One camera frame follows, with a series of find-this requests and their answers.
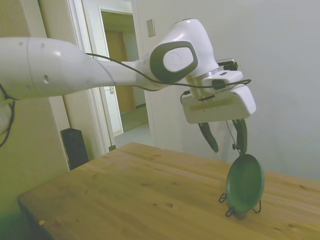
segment baseboard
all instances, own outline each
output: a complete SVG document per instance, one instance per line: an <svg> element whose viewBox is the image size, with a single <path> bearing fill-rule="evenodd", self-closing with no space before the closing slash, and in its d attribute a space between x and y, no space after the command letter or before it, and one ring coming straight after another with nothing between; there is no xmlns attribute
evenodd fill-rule
<svg viewBox="0 0 320 240"><path fill-rule="evenodd" d="M143 104L140 104L140 105L138 105L138 106L136 106L135 108L136 109L140 109L140 108L143 108L143 107L145 107L145 106L147 106L145 103L143 103Z"/></svg>
<svg viewBox="0 0 320 240"><path fill-rule="evenodd" d="M118 136L119 134L122 134L121 129L113 132L113 136Z"/></svg>

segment green plate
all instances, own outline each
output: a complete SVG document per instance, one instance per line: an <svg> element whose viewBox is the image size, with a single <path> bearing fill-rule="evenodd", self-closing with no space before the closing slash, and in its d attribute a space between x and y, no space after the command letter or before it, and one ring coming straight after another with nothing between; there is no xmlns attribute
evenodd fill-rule
<svg viewBox="0 0 320 240"><path fill-rule="evenodd" d="M226 179L226 198L238 213L252 210L261 200L265 186L264 171L258 160L250 155L239 156Z"/></svg>

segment doorway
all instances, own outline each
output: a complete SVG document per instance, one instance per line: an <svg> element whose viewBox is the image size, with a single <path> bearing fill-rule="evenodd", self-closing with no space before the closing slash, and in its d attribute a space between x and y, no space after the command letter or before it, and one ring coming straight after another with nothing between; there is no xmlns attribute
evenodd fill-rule
<svg viewBox="0 0 320 240"><path fill-rule="evenodd" d="M121 62L138 60L133 15L101 10L101 18L109 57ZM111 124L115 125L112 129L116 146L130 142L152 145L144 90L135 86L105 87L104 90L108 106L111 95L116 95L120 113L121 129L117 129L119 124L112 121L114 112L109 111Z"/></svg>

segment black cable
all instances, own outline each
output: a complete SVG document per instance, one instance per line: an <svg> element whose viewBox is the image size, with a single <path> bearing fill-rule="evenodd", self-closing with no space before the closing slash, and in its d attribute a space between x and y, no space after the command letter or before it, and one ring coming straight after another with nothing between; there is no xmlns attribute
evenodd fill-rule
<svg viewBox="0 0 320 240"><path fill-rule="evenodd" d="M251 79L246 79L246 80L241 80L241 81L236 81L237 84L243 84L243 85L247 85L249 83L251 83ZM209 100L209 99L213 99L216 95L210 95L210 96L206 96L204 98L200 98L198 99L199 101L206 101L206 100Z"/></svg>
<svg viewBox="0 0 320 240"><path fill-rule="evenodd" d="M16 102L13 101L12 104L9 103L9 106L11 108L11 118L10 118L10 121L9 121L9 125L8 125L8 128L2 133L2 135L6 132L6 135L4 137L4 140L2 141L2 143L0 143L0 148L5 145L5 143L7 142L8 138L9 138L9 135L10 135L10 131L11 131L11 128L12 128L12 125L15 121L15 107L16 107Z"/></svg>
<svg viewBox="0 0 320 240"><path fill-rule="evenodd" d="M3 92L3 95L4 95L4 100L7 100L7 99L11 99L11 100L18 100L18 99L16 99L16 98L14 98L14 97L12 97L12 96L10 96L7 92L6 92L6 90L4 89L4 87L0 84L0 90Z"/></svg>
<svg viewBox="0 0 320 240"><path fill-rule="evenodd" d="M156 84L163 84L163 85L175 85L175 86L185 86L185 87L189 87L189 88L195 88L195 89L211 89L213 88L213 86L197 86L197 85L190 85L190 84L185 84L185 83L166 83L166 82L160 82L160 81L157 81L157 80L154 80L152 79L151 77L145 75L143 72L131 67L131 66L128 66L126 64L124 64L123 62L121 61L117 61L115 59L112 59L110 57L107 57L107 56L103 56L103 55L99 55L99 54L95 54L95 53L86 53L88 56L94 56L94 57L98 57L98 58L103 58L103 59L107 59L107 60L110 60L112 62L115 62L117 64L120 64L128 69L131 69L132 71L135 71L136 73L142 75L143 77L145 77L146 79L148 79L149 81L153 82L153 83L156 83ZM220 85L215 85L214 87L218 87L218 88L224 88L224 87L227 87L227 86L232 86L232 85L238 85L238 84L248 84L248 83L245 83L245 82L248 82L250 83L251 80L250 79L247 79L247 80L241 80L241 81L235 81L235 82L230 82L230 83L225 83L225 84L220 84Z"/></svg>
<svg viewBox="0 0 320 240"><path fill-rule="evenodd" d="M225 123L226 123L226 126L228 127L228 130L229 130L229 133L230 133L230 135L231 135L231 137L232 137L232 140L233 140L234 145L237 146L236 141L235 141L235 139L234 139L234 136L232 135L231 130L230 130L230 128L229 128L228 121L225 121Z"/></svg>
<svg viewBox="0 0 320 240"><path fill-rule="evenodd" d="M182 94L181 94L181 96L180 96L180 103L182 104L182 96L184 96L184 95L188 95L188 94L190 94L191 92L188 90L188 91L184 91Z"/></svg>

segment floor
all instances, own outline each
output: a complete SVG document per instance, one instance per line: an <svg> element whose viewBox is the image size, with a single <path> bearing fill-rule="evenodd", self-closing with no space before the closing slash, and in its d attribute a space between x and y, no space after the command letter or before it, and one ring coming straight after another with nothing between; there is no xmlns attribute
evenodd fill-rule
<svg viewBox="0 0 320 240"><path fill-rule="evenodd" d="M147 107L121 113L123 131L127 132L148 123Z"/></svg>
<svg viewBox="0 0 320 240"><path fill-rule="evenodd" d="M117 148L131 142L152 146L149 123L138 126L125 133L115 136L115 146Z"/></svg>

